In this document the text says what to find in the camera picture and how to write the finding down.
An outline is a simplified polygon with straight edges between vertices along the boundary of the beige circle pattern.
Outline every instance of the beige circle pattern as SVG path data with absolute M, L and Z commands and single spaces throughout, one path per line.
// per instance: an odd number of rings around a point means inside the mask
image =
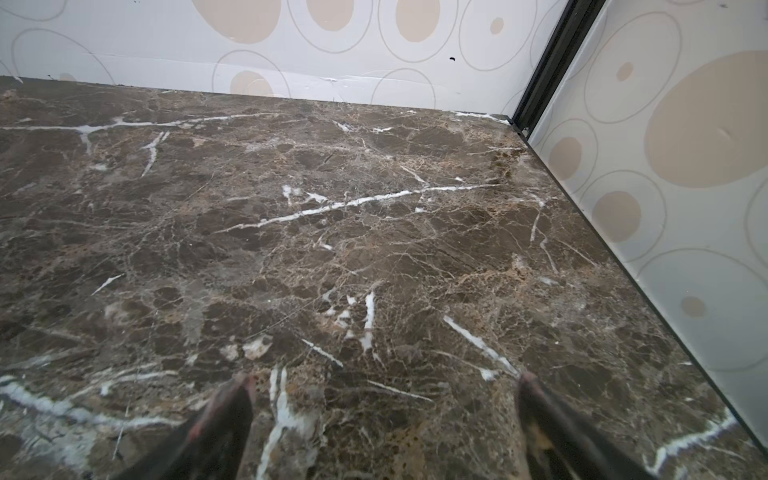
M 504 19 L 501 17 L 496 17 L 491 21 L 491 34 L 492 35 L 498 35 L 502 33 L 502 30 L 504 29 Z
M 420 63 L 437 55 L 453 35 L 458 0 L 379 2 L 379 34 L 395 58 Z
M 283 72 L 269 58 L 251 50 L 232 50 L 214 67 L 210 89 L 217 93 L 290 98 Z
M 623 191 L 608 192 L 592 208 L 592 222 L 613 243 L 632 237 L 640 228 L 642 217 L 640 202 Z
M 330 54 L 355 48 L 373 19 L 373 0 L 286 0 L 286 4 L 299 35 Z
M 678 248 L 649 259 L 635 278 L 654 286 L 651 299 L 706 369 L 745 371 L 766 360 L 768 282 L 744 262 Z
M 414 43 L 435 32 L 440 20 L 440 0 L 397 0 L 395 23 L 400 35 Z
M 601 47 L 584 83 L 587 113 L 602 124 L 632 118 L 669 83 L 682 51 L 680 24 L 666 12 L 639 15 L 622 25 Z M 626 63 L 634 74 L 620 81 Z
M 539 149 L 547 168 L 570 194 L 575 194 L 587 183 L 597 164 L 599 151 L 597 134 L 580 118 L 556 125 Z
M 563 137 L 549 152 L 547 165 L 558 180 L 574 176 L 581 164 L 581 144 L 573 137 Z
M 619 71 L 616 72 L 616 79 L 619 81 L 625 81 L 630 77 L 630 75 L 632 75 L 633 71 L 634 65 L 632 65 L 630 62 L 626 62 L 624 65 L 620 66 Z
M 251 70 L 243 70 L 232 77 L 230 93 L 237 95 L 260 95 L 262 97 L 274 96 L 272 86 L 266 78 Z
M 768 166 L 768 51 L 741 51 L 672 87 L 648 121 L 645 153 L 672 184 L 708 188 Z
M 192 0 L 192 4 L 213 30 L 237 43 L 265 40 L 280 20 L 281 0 Z
M 535 0 L 469 0 L 458 24 L 462 58 L 477 71 L 503 67 L 520 54 L 531 37 L 537 13 Z M 504 28 L 494 33 L 497 19 Z
M 685 296 L 680 301 L 680 308 L 686 315 L 694 318 L 704 316 L 707 311 L 707 305 L 698 296 Z
M 355 0 L 306 0 L 306 9 L 319 27 L 339 31 L 352 19 Z
M 614 170 L 596 178 L 584 190 L 579 206 L 625 263 L 647 255 L 667 226 L 661 189 L 634 170 Z

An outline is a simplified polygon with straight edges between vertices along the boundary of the polka dot wallpaper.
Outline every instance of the polka dot wallpaper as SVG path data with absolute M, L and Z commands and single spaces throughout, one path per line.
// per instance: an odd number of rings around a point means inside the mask
M 0 0 L 0 74 L 514 113 L 567 0 Z
M 768 445 L 768 2 L 612 0 L 529 140 Z

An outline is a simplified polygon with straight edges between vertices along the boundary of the gray circle outline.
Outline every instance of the gray circle outline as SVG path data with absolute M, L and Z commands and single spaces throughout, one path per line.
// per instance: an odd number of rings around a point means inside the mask
M 544 23 L 544 19 L 547 18 L 547 15 L 549 15 L 549 12 L 554 10 L 554 7 L 558 6 L 560 2 L 565 2 L 566 0 L 557 0 L 550 8 L 547 10 L 544 15 L 541 17 L 541 21 L 536 25 L 536 30 L 533 32 L 534 38 L 536 38 L 536 34 L 538 33 L 538 29 L 541 28 L 541 24 Z M 533 69 L 536 69 L 536 65 L 533 65 L 533 38 L 531 39 L 531 47 L 528 49 L 528 62 L 531 64 L 531 67 Z
M 595 178 L 592 181 L 592 183 L 589 184 L 589 187 L 587 187 L 587 189 L 584 190 L 584 193 L 581 195 L 581 199 L 582 200 L 584 199 L 584 196 L 587 195 L 587 192 L 589 191 L 589 189 L 592 188 L 592 186 L 598 180 L 600 180 L 601 178 L 607 177 L 608 175 L 624 173 L 624 172 L 625 173 L 629 173 L 629 174 L 640 175 L 641 177 L 643 177 L 646 180 L 648 180 L 650 182 L 650 184 L 653 185 L 656 188 L 656 191 L 659 193 L 659 198 L 661 199 L 661 206 L 664 207 L 664 221 L 661 223 L 661 231 L 659 232 L 658 237 L 656 237 L 656 240 L 654 240 L 654 242 L 650 245 L 650 247 L 648 247 L 647 250 L 645 250 L 641 255 L 637 255 L 636 257 L 630 258 L 628 260 L 622 260 L 621 261 L 622 263 L 629 263 L 629 262 L 634 262 L 635 260 L 639 260 L 639 259 L 645 257 L 646 255 L 648 255 L 648 253 L 651 250 L 653 250 L 656 247 L 656 245 L 659 243 L 659 240 L 661 240 L 661 237 L 664 236 L 664 231 L 667 229 L 667 218 L 669 217 L 669 212 L 667 211 L 667 199 L 664 198 L 664 194 L 661 192 L 661 189 L 659 188 L 659 186 L 656 185 L 656 182 L 654 182 L 652 178 L 650 178 L 646 174 L 642 174 L 642 173 L 640 173 L 640 172 L 638 172 L 636 170 L 627 170 L 627 169 L 613 170 L 613 171 L 610 171 L 610 172 L 608 172 L 606 174 L 602 174 L 600 177 Z
M 755 244 L 752 243 L 752 234 L 750 233 L 750 213 L 752 211 L 752 207 L 754 207 L 757 196 L 760 195 L 760 192 L 762 192 L 766 186 L 768 186 L 768 178 L 763 180 L 757 189 L 755 189 L 755 193 L 752 194 L 749 203 L 746 204 L 746 211 L 744 212 L 744 236 L 746 237 L 746 244 L 749 245 L 750 250 L 752 250 L 752 253 L 755 254 L 755 257 L 757 257 L 763 266 L 768 267 L 768 261 L 763 258 L 763 255 L 757 251 Z
M 629 114 L 628 116 L 626 116 L 624 118 L 621 118 L 619 120 L 613 120 L 613 121 L 603 121 L 603 120 L 600 120 L 599 118 L 596 118 L 592 114 L 592 112 L 589 109 L 589 103 L 587 103 L 587 85 L 589 85 L 589 77 L 592 74 L 592 68 L 594 68 L 595 62 L 600 57 L 600 53 L 602 53 L 602 51 L 605 49 L 605 47 L 608 46 L 608 44 L 611 43 L 611 40 L 613 40 L 613 38 L 620 31 L 622 31 L 624 29 L 624 27 L 626 27 L 630 23 L 634 22 L 635 20 L 638 20 L 639 18 L 643 18 L 643 17 L 649 16 L 649 15 L 663 15 L 663 16 L 669 17 L 669 18 L 672 19 L 673 24 L 677 28 L 677 35 L 678 35 L 678 38 L 680 39 L 680 47 L 677 49 L 677 57 L 675 58 L 674 65 L 672 66 L 672 69 L 670 70 L 670 74 L 667 77 L 667 80 L 665 80 L 664 83 L 661 85 L 661 88 L 659 88 L 659 91 L 656 92 L 656 94 L 650 100 L 648 100 L 648 102 L 645 105 L 640 107 L 634 113 Z M 589 71 L 587 72 L 587 79 L 584 81 L 584 108 L 586 108 L 587 114 L 590 117 L 592 117 L 592 119 L 595 120 L 596 122 L 598 122 L 600 124 L 606 124 L 606 125 L 620 124 L 621 122 L 627 121 L 630 118 L 634 117 L 635 115 L 639 114 L 640 112 L 645 110 L 648 107 L 648 105 L 652 104 L 654 102 L 654 100 L 656 100 L 658 98 L 658 96 L 661 95 L 661 92 L 664 91 L 664 89 L 667 87 L 667 85 L 669 84 L 670 80 L 672 79 L 672 75 L 674 75 L 674 72 L 677 70 L 677 65 L 680 63 L 680 55 L 682 53 L 683 53 L 683 29 L 680 27 L 680 23 L 677 21 L 677 19 L 675 17 L 673 17 L 672 15 L 670 15 L 670 14 L 668 14 L 666 12 L 648 12 L 648 13 L 644 13 L 642 15 L 638 15 L 635 18 L 632 18 L 630 21 L 628 21 L 627 23 L 625 23 L 621 27 L 619 27 L 610 37 L 608 37 L 608 40 L 606 40 L 605 43 L 603 44 L 603 46 L 600 47 L 600 50 L 595 55 L 594 60 L 592 61 L 592 64 L 589 66 Z
M 464 49 L 462 48 L 462 25 L 464 24 L 464 17 L 467 15 L 467 10 L 469 10 L 469 6 L 472 4 L 474 0 L 469 0 L 467 2 L 467 6 L 464 7 L 464 12 L 462 13 L 462 20 L 458 24 L 458 51 L 462 54 L 462 58 L 464 58 L 464 61 L 467 62 L 467 65 L 469 65 L 470 68 L 473 68 L 477 71 L 494 71 L 498 70 L 499 68 L 503 67 L 507 63 L 509 63 L 512 60 L 515 60 L 515 57 L 517 57 L 520 52 L 523 50 L 523 47 L 525 47 L 525 43 L 528 41 L 528 39 L 531 37 L 531 34 L 533 34 L 533 27 L 536 25 L 536 15 L 538 15 L 538 2 L 534 2 L 534 11 L 533 11 L 533 21 L 531 22 L 531 29 L 528 31 L 528 35 L 525 37 L 525 40 L 520 44 L 520 48 L 515 52 L 514 55 L 512 55 L 507 61 L 499 65 L 498 67 L 494 68 L 477 68 L 473 64 L 469 63 L 469 60 L 467 60 L 467 56 L 464 55 Z
M 54 13 L 52 16 L 47 18 L 32 18 L 32 17 L 25 17 L 24 15 L 19 15 L 18 13 L 11 12 L 6 7 L 0 5 L 0 10 L 4 11 L 5 13 L 9 15 L 13 15 L 15 17 L 23 18 L 24 20 L 29 20 L 30 22 L 49 22 L 55 18 L 61 17 L 61 14 L 64 13 L 64 10 L 67 8 L 67 4 L 69 3 L 69 0 L 64 0 L 64 2 L 61 4 L 61 10 Z
M 663 257 L 664 255 L 668 255 L 669 253 L 676 253 L 676 252 L 681 252 L 681 251 L 707 252 L 707 253 L 712 253 L 713 255 L 717 255 L 719 257 L 723 257 L 725 259 L 728 259 L 728 260 L 734 262 L 735 264 L 744 267 L 748 272 L 752 273 L 757 278 L 757 280 L 760 281 L 763 284 L 763 287 L 766 290 L 768 290 L 768 280 L 762 278 L 761 275 L 758 272 L 753 270 L 752 267 L 750 267 L 746 263 L 744 263 L 741 260 L 738 260 L 736 258 L 733 258 L 730 255 L 726 255 L 725 253 L 716 252 L 714 250 L 710 250 L 708 248 L 702 248 L 702 247 L 673 248 L 672 250 L 667 250 L 666 252 L 661 252 L 658 255 L 654 255 L 642 267 L 640 267 L 640 269 L 637 271 L 637 273 L 634 274 L 634 277 L 633 277 L 634 280 L 636 282 L 639 282 L 640 275 L 641 275 L 641 273 L 643 273 L 643 270 L 645 270 L 645 267 L 650 265 L 652 262 L 654 262 L 659 257 Z M 768 353 L 764 354 L 762 358 L 760 358 L 760 359 L 758 359 L 758 360 L 756 360 L 756 361 L 754 361 L 752 363 L 749 363 L 749 364 L 747 364 L 745 366 L 732 367 L 732 368 L 729 368 L 729 369 L 711 369 L 711 368 L 708 368 L 706 370 L 708 370 L 710 372 L 744 372 L 744 371 L 747 371 L 749 369 L 752 369 L 752 368 L 760 365 L 761 363 L 765 362 L 766 360 L 768 360 Z
M 7 66 L 6 64 L 4 64 L 4 63 L 2 62 L 2 60 L 0 60 L 0 66 L 2 66 L 2 67 L 3 67 L 3 68 L 4 68 L 4 69 L 5 69 L 7 72 L 8 72 L 8 76 L 9 76 L 9 77 L 12 77 L 12 76 L 13 76 L 13 72 L 11 71 L 11 69 L 10 69 L 10 68 L 8 68 L 8 66 Z
M 535 149 L 538 148 L 539 145 L 544 144 L 544 139 L 549 135 L 547 132 L 551 132 L 549 127 L 552 125 L 552 117 L 554 116 L 554 106 L 550 109 L 549 114 L 543 114 L 541 118 L 538 119 L 538 122 L 536 123 L 536 126 L 534 127 L 534 131 L 539 128 L 539 125 L 541 125 L 543 130 L 543 135 L 538 139 L 538 141 L 535 144 L 531 144 L 531 146 Z
M 544 137 L 544 140 L 542 140 L 542 141 L 541 141 L 541 146 L 542 146 L 542 147 L 544 147 L 544 145 L 547 143 L 547 140 L 549 140 L 549 137 L 550 137 L 550 136 L 551 136 L 551 135 L 554 133 L 554 131 L 555 131 L 555 130 L 557 130 L 557 129 L 558 129 L 558 128 L 559 128 L 559 127 L 562 125 L 562 124 L 564 124 L 564 123 L 566 123 L 566 122 L 569 122 L 569 121 L 580 121 L 580 122 L 582 122 L 582 123 L 586 124 L 586 125 L 587 125 L 587 127 L 589 127 L 589 130 L 592 132 L 592 136 L 594 136 L 594 163 L 592 164 L 592 168 L 589 170 L 589 175 L 587 175 L 587 178 L 586 178 L 586 179 L 584 179 L 584 182 L 582 182 L 582 183 L 581 183 L 581 185 L 579 185 L 579 186 L 578 186 L 578 188 L 574 189 L 574 190 L 573 190 L 573 192 L 571 193 L 571 195 L 575 195 L 575 194 L 576 194 L 576 192 L 578 192 L 579 190 L 581 190 L 581 188 L 582 188 L 584 185 L 586 185 L 586 184 L 587 184 L 587 182 L 589 181 L 589 179 L 592 177 L 592 174 L 594 173 L 594 168 L 595 168 L 595 167 L 598 165 L 598 158 L 600 157 L 600 142 L 598 141 L 598 133 L 597 133 L 596 131 L 594 131 L 594 128 L 592 127 L 592 125 L 590 125 L 590 124 L 589 124 L 589 122 L 588 122 L 588 121 L 586 121 L 585 119 L 583 119 L 583 118 L 569 118 L 569 119 L 567 119 L 567 120 L 563 120 L 563 121 L 562 121 L 562 122 L 560 122 L 559 124 L 555 125 L 555 126 L 552 128 L 552 130 L 551 130 L 551 131 L 550 131 L 550 132 L 547 134 L 547 136 L 546 136 L 546 137 Z M 604 177 L 604 176 L 605 176 L 605 175 L 603 175 L 603 176 L 601 176 L 601 177 L 598 177 L 598 178 L 595 178 L 595 179 L 594 179 L 594 181 L 593 181 L 592 183 L 594 183 L 594 182 L 596 182 L 596 181 L 600 180 L 600 178 L 602 178 L 602 177 Z
M 423 61 L 427 61 L 430 58 L 434 57 L 435 55 L 440 53 L 440 51 L 448 44 L 448 40 L 451 39 L 451 35 L 453 35 L 453 31 L 456 29 L 456 22 L 458 21 L 458 0 L 455 0 L 455 2 L 456 2 L 456 13 L 453 15 L 453 25 L 451 25 L 451 31 L 448 33 L 448 36 L 445 37 L 445 41 L 442 43 L 442 45 L 440 45 L 440 48 L 435 50 L 435 53 L 433 53 L 432 55 L 426 58 L 423 58 L 422 60 L 405 60 L 403 57 L 397 55 L 394 51 L 392 51 L 389 45 L 387 45 L 386 39 L 384 38 L 384 31 L 382 30 L 381 10 L 382 10 L 383 0 L 379 0 L 379 7 L 376 9 L 376 23 L 379 24 L 379 35 L 382 38 L 382 42 L 384 42 L 384 46 L 386 47 L 387 50 L 389 50 L 389 53 L 391 53 L 393 57 L 397 58 L 400 61 L 404 61 L 405 63 L 421 63 Z
M 506 113 L 504 113 L 504 111 L 507 109 L 507 106 L 509 105 L 509 102 L 511 102 L 512 100 L 514 100 L 514 99 L 515 99 L 515 97 L 517 97 L 518 95 L 520 95 L 520 94 L 523 92 L 523 90 L 525 90 L 525 88 L 521 88 L 520 90 L 516 91 L 516 92 L 515 92 L 515 94 L 513 94 L 513 95 L 512 95 L 512 96 L 509 98 L 509 100 L 507 100 L 507 103 L 505 103 L 505 104 L 504 104 L 504 107 L 502 108 L 502 114 L 503 114 L 503 115 L 506 115 Z
M 573 75 L 566 78 L 565 81 L 572 80 L 576 75 L 580 74 L 582 70 L 584 70 L 584 67 L 589 65 L 589 62 L 592 61 L 592 58 L 594 58 L 595 53 L 598 51 L 598 47 L 600 46 L 600 43 L 603 41 L 603 35 L 605 35 L 605 29 L 608 26 L 608 13 L 605 12 L 605 15 L 603 15 L 603 28 L 600 30 L 600 38 L 598 38 L 598 41 L 594 44 L 594 50 L 592 50 L 592 53 L 589 54 L 589 58 L 584 62 L 584 64 L 579 67 L 577 71 L 574 72 Z
M 395 70 L 392 70 L 388 74 L 386 74 L 383 77 L 381 77 L 379 79 L 379 83 L 377 83 L 376 86 L 373 88 L 373 93 L 371 93 L 371 102 L 369 104 L 373 105 L 373 97 L 376 95 L 376 91 L 379 90 L 379 86 L 382 84 L 382 82 L 384 80 L 386 80 L 387 78 L 389 78 L 389 76 L 391 74 L 393 74 L 393 73 L 395 73 L 397 71 L 403 71 L 403 70 L 414 71 L 417 74 L 421 75 L 425 80 L 427 80 L 427 83 L 429 84 L 429 87 L 432 89 L 432 108 L 436 108 L 437 107 L 437 95 L 435 94 L 435 85 L 433 85 L 432 82 L 429 80 L 429 78 L 427 78 L 427 76 L 424 75 L 422 72 L 416 70 L 415 68 L 410 68 L 410 67 L 396 68 Z
M 270 65 L 272 65 L 275 68 L 275 70 L 277 70 L 277 73 L 280 74 L 280 77 L 283 78 L 283 83 L 286 85 L 286 89 L 288 90 L 288 98 L 293 98 L 291 96 L 291 94 L 290 94 L 290 85 L 288 85 L 288 80 L 286 80 L 286 76 L 283 75 L 283 71 L 280 70 L 277 67 L 277 65 L 275 65 L 275 63 L 273 61 L 271 61 L 269 58 L 265 57 L 261 53 L 256 53 L 255 51 L 248 50 L 246 48 L 239 48 L 237 50 L 228 51 L 224 55 L 221 55 L 221 58 L 219 58 L 219 60 L 216 62 L 216 65 L 214 66 L 214 72 L 210 75 L 210 91 L 211 92 L 216 93 L 215 88 L 214 88 L 214 81 L 216 79 L 216 70 L 219 68 L 219 65 L 221 65 L 221 61 L 224 60 L 227 56 L 229 56 L 229 55 L 231 55 L 233 53 L 240 53 L 242 51 L 246 52 L 246 53 L 252 53 L 252 54 L 256 55 L 257 57 L 261 57 L 264 60 L 268 61 L 270 63 Z
M 59 37 L 66 38 L 67 40 L 71 41 L 72 43 L 74 43 L 78 47 L 80 47 L 83 50 L 85 50 L 91 57 L 93 57 L 93 59 L 95 61 L 97 61 L 98 64 L 101 65 L 101 67 L 104 69 L 104 73 L 107 74 L 109 79 L 112 81 L 112 84 L 113 85 L 115 84 L 114 83 L 114 78 L 112 77 L 112 74 L 109 73 L 109 70 L 107 70 L 107 67 L 105 67 L 104 64 L 101 63 L 101 60 L 99 60 L 98 57 L 96 55 L 94 55 L 94 52 L 88 50 L 85 47 L 85 45 L 83 45 L 79 41 L 73 40 L 72 38 L 69 38 L 67 35 L 61 34 L 61 33 L 57 32 L 57 31 L 50 30 L 48 28 L 27 28 L 26 30 L 20 31 L 18 33 L 18 35 L 16 35 L 15 38 L 13 39 L 13 41 L 11 42 L 11 63 L 13 65 L 13 69 L 16 70 L 17 76 L 21 77 L 22 75 L 21 75 L 21 72 L 18 70 L 18 65 L 16 64 L 16 42 L 22 37 L 22 35 L 26 35 L 26 34 L 28 34 L 31 31 L 46 31 L 48 33 L 52 33 L 54 35 L 58 35 Z
M 313 44 L 306 37 L 306 35 L 304 35 L 304 32 L 301 31 L 301 28 L 299 28 L 299 24 L 296 23 L 296 18 L 293 17 L 293 10 L 291 10 L 291 8 L 290 8 L 290 0 L 286 0 L 286 4 L 288 5 L 288 15 L 290 16 L 290 20 L 293 23 L 293 26 L 296 27 L 296 30 L 299 32 L 299 35 L 301 35 L 301 38 L 306 40 L 306 43 L 312 45 L 314 48 L 317 48 L 318 50 L 323 51 L 325 53 L 330 53 L 330 54 L 334 54 L 334 55 L 335 54 L 339 54 L 339 53 L 344 53 L 345 51 L 350 51 L 353 48 L 355 48 L 366 37 L 366 34 L 368 33 L 368 29 L 371 28 L 371 21 L 373 20 L 373 0 L 371 0 L 371 12 L 368 15 L 368 24 L 366 25 L 366 29 L 363 30 L 362 35 L 360 35 L 360 38 L 358 38 L 358 40 L 351 47 L 345 48 L 344 50 L 338 50 L 338 51 L 326 50 L 325 48 L 320 48 L 317 45 Z

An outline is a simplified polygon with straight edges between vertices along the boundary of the brown marble floor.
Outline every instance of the brown marble floor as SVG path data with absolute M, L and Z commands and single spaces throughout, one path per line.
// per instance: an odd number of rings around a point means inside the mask
M 503 121 L 0 78 L 0 125 L 0 478 L 114 476 L 239 371 L 242 478 L 526 478 L 525 369 L 664 478 L 768 478 Z

